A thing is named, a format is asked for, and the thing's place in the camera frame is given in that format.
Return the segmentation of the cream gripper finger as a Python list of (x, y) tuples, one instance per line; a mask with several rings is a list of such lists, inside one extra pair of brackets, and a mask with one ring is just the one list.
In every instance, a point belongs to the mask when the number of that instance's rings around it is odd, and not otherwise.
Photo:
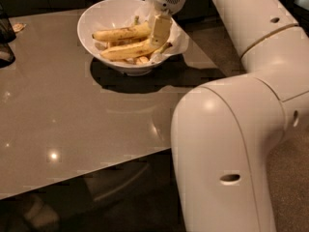
[(170, 37), (172, 26), (171, 16), (168, 14), (155, 14), (151, 20), (150, 43), (154, 47), (161, 47)]

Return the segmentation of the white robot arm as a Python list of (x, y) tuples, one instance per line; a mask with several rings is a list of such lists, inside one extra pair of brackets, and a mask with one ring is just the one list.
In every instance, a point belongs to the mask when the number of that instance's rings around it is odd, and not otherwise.
[(171, 148), (187, 232), (276, 232), (268, 152), (308, 126), (309, 39), (278, 0), (212, 0), (245, 69), (178, 103)]

